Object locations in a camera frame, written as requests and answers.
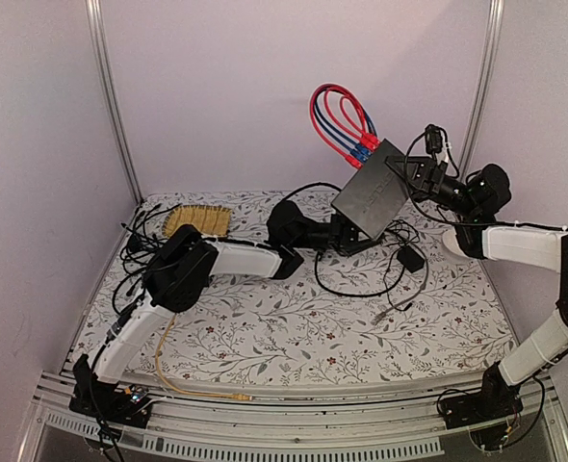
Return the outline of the aluminium frame post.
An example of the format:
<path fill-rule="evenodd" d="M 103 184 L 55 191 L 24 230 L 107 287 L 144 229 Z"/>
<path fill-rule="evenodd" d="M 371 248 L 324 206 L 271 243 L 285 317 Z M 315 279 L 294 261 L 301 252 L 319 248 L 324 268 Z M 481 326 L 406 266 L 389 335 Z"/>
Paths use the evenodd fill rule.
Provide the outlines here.
<path fill-rule="evenodd" d="M 139 178 L 130 152 L 121 110 L 116 95 L 114 75 L 111 67 L 102 14 L 102 2 L 98 0 L 87 0 L 85 5 L 97 74 L 102 87 L 105 106 L 111 123 L 122 173 L 133 201 L 136 204 L 141 204 L 143 202 L 142 188 L 140 186 Z"/>
<path fill-rule="evenodd" d="M 460 180 L 464 180 L 475 170 L 472 163 L 497 60 L 504 10 L 503 0 L 472 1 L 471 3 L 465 1 L 466 6 L 473 4 L 482 4 L 486 9 L 486 24 L 482 29 L 482 36 L 480 35 L 481 29 L 476 27 L 477 34 L 474 37 L 463 39 L 465 44 L 473 44 L 475 48 L 465 55 L 465 58 L 471 62 L 465 66 L 465 70 L 474 77 L 474 80 L 470 80 L 466 87 L 467 93 L 464 100 L 466 105 L 462 106 L 465 117 L 457 125 L 459 131 L 452 139 L 457 149 Z"/>

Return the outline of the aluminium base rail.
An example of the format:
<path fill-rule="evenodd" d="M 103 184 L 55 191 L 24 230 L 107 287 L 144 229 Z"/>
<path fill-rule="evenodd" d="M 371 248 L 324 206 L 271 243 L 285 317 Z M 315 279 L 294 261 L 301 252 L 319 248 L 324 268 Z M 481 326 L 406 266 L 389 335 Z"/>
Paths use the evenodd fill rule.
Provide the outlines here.
<path fill-rule="evenodd" d="M 146 425 L 118 428 L 69 408 L 68 373 L 44 373 L 28 409 L 22 461 L 568 461 L 568 424 L 548 376 L 526 383 L 505 449 L 479 439 L 505 419 L 448 427 L 439 407 L 472 393 L 478 373 L 358 386 L 245 387 L 247 400 L 183 396 L 149 385 Z"/>

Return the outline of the black network switch box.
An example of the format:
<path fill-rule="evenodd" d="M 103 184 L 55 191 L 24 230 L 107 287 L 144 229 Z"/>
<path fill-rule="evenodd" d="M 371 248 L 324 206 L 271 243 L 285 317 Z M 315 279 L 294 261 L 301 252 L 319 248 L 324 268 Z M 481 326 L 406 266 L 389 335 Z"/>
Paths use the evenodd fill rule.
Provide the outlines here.
<path fill-rule="evenodd" d="M 402 159 L 403 153 L 384 139 L 331 202 L 336 212 L 373 241 L 383 234 L 408 198 L 403 181 L 387 165 L 388 160 Z"/>

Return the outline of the left aluminium frame post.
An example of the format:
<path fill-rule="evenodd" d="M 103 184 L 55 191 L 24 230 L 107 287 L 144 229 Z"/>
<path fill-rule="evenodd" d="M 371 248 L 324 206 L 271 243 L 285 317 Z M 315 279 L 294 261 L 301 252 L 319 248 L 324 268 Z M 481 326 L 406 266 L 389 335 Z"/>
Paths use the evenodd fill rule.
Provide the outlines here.
<path fill-rule="evenodd" d="M 122 173 L 133 201 L 136 204 L 141 204 L 143 202 L 142 188 L 140 186 L 139 178 L 130 152 L 121 110 L 116 95 L 114 75 L 111 67 L 102 14 L 102 2 L 98 0 L 87 0 L 85 5 L 97 74 L 102 87 L 105 106 L 111 123 Z"/>

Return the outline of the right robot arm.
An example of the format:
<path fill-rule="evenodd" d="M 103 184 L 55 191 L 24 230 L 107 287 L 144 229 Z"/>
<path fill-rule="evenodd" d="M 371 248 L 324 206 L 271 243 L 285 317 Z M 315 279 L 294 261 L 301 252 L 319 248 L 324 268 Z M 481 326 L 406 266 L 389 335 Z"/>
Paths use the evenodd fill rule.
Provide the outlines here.
<path fill-rule="evenodd" d="M 521 410 L 520 386 L 568 353 L 568 226 L 505 222 L 497 213 L 511 199 L 507 173 L 488 164 L 460 181 L 446 163 L 430 157 L 388 156 L 386 166 L 402 180 L 415 206 L 431 202 L 452 213 L 437 217 L 444 225 L 442 245 L 458 260 L 512 264 L 555 275 L 555 308 L 525 340 L 482 375 L 478 392 L 445 400 L 445 414 L 493 420 Z"/>

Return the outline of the right aluminium frame post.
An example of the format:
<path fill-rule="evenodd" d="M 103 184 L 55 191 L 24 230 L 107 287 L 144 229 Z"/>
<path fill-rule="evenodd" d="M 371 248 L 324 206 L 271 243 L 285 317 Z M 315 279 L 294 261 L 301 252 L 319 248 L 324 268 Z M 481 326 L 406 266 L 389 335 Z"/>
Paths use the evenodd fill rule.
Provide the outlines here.
<path fill-rule="evenodd" d="M 486 9 L 486 24 L 482 29 L 482 36 L 480 35 L 481 29 L 476 27 L 477 34 L 474 37 L 463 39 L 465 44 L 473 44 L 475 48 L 465 55 L 465 58 L 471 62 L 465 66 L 465 70 L 474 77 L 474 80 L 470 80 L 466 87 L 467 93 L 464 100 L 466 105 L 462 106 L 465 117 L 457 125 L 459 131 L 452 139 L 457 149 L 460 180 L 464 180 L 475 170 L 472 163 L 497 60 L 504 10 L 503 0 L 472 1 L 471 3 L 465 1 L 466 6 L 473 4 L 482 4 Z"/>

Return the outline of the white ceramic bowl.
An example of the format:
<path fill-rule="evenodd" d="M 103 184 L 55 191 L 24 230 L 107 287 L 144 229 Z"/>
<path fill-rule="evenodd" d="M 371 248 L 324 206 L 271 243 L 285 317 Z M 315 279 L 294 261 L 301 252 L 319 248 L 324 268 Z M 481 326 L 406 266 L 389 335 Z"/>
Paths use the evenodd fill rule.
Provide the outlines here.
<path fill-rule="evenodd" d="M 457 260 L 471 260 L 471 257 L 468 256 L 459 246 L 456 232 L 454 229 L 449 229 L 442 234 L 441 237 L 442 246 L 446 253 L 450 254 L 453 259 Z"/>

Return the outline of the black power adapter brick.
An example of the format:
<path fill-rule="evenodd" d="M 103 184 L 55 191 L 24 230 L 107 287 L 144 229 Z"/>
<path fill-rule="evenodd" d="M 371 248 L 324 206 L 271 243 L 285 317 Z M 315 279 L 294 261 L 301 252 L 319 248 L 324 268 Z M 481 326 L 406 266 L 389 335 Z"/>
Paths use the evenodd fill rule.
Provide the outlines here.
<path fill-rule="evenodd" d="M 410 273 L 415 273 L 425 266 L 425 258 L 411 246 L 404 246 L 398 250 L 397 260 Z"/>

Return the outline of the black ethernet cable teal boot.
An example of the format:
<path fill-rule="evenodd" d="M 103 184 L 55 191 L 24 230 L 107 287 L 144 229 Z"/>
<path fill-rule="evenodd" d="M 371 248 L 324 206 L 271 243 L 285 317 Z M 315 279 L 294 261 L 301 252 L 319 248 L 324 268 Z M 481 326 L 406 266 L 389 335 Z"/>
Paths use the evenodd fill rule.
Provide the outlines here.
<path fill-rule="evenodd" d="M 402 278 L 394 257 L 381 250 L 343 257 L 334 252 L 317 252 L 314 277 L 327 292 L 355 298 L 386 295 Z"/>

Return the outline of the yellow woven mat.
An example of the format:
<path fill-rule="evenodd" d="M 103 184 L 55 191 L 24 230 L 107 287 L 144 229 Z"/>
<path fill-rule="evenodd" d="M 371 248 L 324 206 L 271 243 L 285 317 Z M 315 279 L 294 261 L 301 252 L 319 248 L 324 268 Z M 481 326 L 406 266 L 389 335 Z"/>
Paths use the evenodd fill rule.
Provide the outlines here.
<path fill-rule="evenodd" d="M 189 224 L 201 234 L 226 237 L 232 218 L 232 210 L 214 205 L 177 206 L 168 213 L 162 233 L 170 238 L 182 225 Z"/>

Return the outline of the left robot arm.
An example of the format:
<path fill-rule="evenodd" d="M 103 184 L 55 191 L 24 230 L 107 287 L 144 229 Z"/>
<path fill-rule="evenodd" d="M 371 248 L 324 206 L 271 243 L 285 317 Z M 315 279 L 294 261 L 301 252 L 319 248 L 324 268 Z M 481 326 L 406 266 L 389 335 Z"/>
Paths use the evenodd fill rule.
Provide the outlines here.
<path fill-rule="evenodd" d="M 289 278 L 303 262 L 299 251 L 334 250 L 351 256 L 376 245 L 381 228 L 372 230 L 342 212 L 329 221 L 306 217 L 291 200 L 280 201 L 267 220 L 265 243 L 209 237 L 184 224 L 155 253 L 140 279 L 138 296 L 109 328 L 93 357 L 82 354 L 73 367 L 83 403 L 99 418 L 119 407 L 114 388 L 129 362 L 158 327 L 193 308 L 215 275 L 239 274 L 264 279 Z"/>

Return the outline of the floral patterned table cloth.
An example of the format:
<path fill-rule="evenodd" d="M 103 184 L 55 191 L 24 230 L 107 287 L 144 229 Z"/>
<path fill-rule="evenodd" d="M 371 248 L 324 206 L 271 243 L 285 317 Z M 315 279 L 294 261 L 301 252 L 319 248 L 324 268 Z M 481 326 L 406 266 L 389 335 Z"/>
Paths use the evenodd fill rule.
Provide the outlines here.
<path fill-rule="evenodd" d="M 400 211 L 381 250 L 402 278 L 386 295 L 333 295 L 314 277 L 314 255 L 290 278 L 215 278 L 189 312 L 156 329 L 125 369 L 126 378 L 164 376 L 259 386 L 345 385 L 480 372 L 516 346 L 480 264 L 442 248 L 441 225 L 413 206 Z M 411 246 L 425 266 L 397 260 Z"/>

